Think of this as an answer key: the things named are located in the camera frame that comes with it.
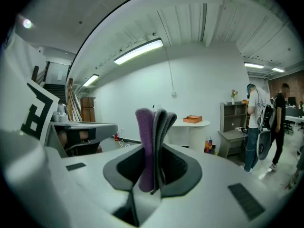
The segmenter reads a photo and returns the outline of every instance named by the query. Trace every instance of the flower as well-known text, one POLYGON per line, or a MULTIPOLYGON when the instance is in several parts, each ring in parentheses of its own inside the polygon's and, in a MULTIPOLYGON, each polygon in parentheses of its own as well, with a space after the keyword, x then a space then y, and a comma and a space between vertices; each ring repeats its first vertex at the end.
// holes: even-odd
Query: flower
POLYGON ((236 91, 236 90, 231 90, 231 97, 235 97, 236 95, 238 95, 238 91, 236 91))

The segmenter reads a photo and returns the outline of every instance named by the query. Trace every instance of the orange box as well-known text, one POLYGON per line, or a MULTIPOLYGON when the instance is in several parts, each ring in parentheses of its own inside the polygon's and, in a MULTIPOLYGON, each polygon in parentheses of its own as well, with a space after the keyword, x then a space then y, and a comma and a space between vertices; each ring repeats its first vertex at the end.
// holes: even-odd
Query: orange box
POLYGON ((183 118, 182 120, 183 122, 186 122, 186 123, 190 123, 190 124, 196 124, 198 122, 201 122, 203 121, 203 117, 202 116, 187 116, 185 118, 183 118))

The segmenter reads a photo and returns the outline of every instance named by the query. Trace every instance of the red object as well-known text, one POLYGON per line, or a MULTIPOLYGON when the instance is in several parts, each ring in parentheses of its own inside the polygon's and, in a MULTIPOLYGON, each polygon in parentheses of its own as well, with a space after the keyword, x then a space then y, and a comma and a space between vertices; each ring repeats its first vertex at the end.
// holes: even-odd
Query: red object
POLYGON ((103 150, 101 149, 101 145, 98 145, 98 148, 97 148, 97 153, 102 153, 103 150))

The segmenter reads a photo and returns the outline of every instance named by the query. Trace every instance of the stair railing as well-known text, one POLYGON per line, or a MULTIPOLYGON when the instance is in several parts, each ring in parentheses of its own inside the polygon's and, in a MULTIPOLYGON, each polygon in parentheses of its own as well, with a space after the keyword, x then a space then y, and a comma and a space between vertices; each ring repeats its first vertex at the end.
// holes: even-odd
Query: stair railing
POLYGON ((68 80, 67 85, 67 110, 69 112, 70 121, 81 122, 81 109, 77 100, 76 94, 73 90, 73 79, 68 80))
POLYGON ((42 82, 45 82, 47 73, 48 73, 48 66, 50 62, 47 62, 46 68, 38 73, 39 67, 35 66, 32 74, 32 80, 36 82, 38 85, 40 85, 42 82))

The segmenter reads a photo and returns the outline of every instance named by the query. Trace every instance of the cardboard box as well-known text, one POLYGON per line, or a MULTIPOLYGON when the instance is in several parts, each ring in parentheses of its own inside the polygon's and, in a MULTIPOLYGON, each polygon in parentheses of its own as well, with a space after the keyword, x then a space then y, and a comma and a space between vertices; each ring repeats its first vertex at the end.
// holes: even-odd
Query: cardboard box
POLYGON ((96 122, 94 108, 89 108, 89 109, 90 109, 90 120, 91 120, 91 122, 96 122))
POLYGON ((82 97, 80 99, 81 109, 83 108, 94 108, 94 98, 93 97, 82 97))
POLYGON ((94 108, 81 109, 81 118, 83 122, 96 122, 94 108))
POLYGON ((196 124, 198 122, 201 122, 203 121, 203 117, 202 116, 187 116, 186 118, 183 118, 182 120, 183 122, 186 122, 186 123, 190 123, 190 124, 196 124))

